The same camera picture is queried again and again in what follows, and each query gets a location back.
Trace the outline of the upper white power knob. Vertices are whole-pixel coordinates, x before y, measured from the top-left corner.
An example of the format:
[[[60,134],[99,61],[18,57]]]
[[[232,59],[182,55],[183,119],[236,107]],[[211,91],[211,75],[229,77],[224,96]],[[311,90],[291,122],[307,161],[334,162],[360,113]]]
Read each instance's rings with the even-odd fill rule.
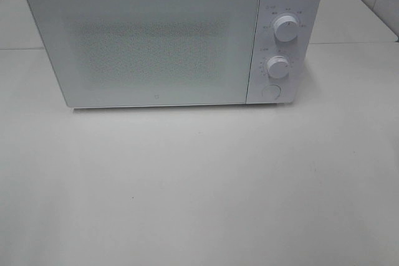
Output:
[[[299,26],[300,20],[293,13],[280,14],[272,21],[275,38],[280,42],[294,40],[298,35]]]

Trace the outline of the lower white timer knob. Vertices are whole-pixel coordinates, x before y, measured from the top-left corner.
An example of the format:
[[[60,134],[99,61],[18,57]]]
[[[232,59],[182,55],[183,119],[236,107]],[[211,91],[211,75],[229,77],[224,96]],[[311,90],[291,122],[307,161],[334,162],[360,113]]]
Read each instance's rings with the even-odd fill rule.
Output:
[[[274,56],[266,62],[268,75],[275,79],[284,78],[289,73],[289,67],[289,60],[284,56]]]

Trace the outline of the white microwave door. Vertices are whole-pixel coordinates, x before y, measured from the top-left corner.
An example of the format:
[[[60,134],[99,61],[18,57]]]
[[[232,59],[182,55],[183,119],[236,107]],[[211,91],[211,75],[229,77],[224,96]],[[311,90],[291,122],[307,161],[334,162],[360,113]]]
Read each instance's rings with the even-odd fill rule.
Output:
[[[258,0],[27,0],[71,108],[246,101]]]

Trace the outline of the round white door button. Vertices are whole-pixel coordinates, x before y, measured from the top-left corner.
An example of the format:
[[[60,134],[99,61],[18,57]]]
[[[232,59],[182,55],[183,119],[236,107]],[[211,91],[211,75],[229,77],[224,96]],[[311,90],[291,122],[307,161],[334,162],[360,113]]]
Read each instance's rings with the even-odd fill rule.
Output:
[[[265,103],[276,103],[280,97],[281,88],[278,85],[268,85],[262,90],[262,99]]]

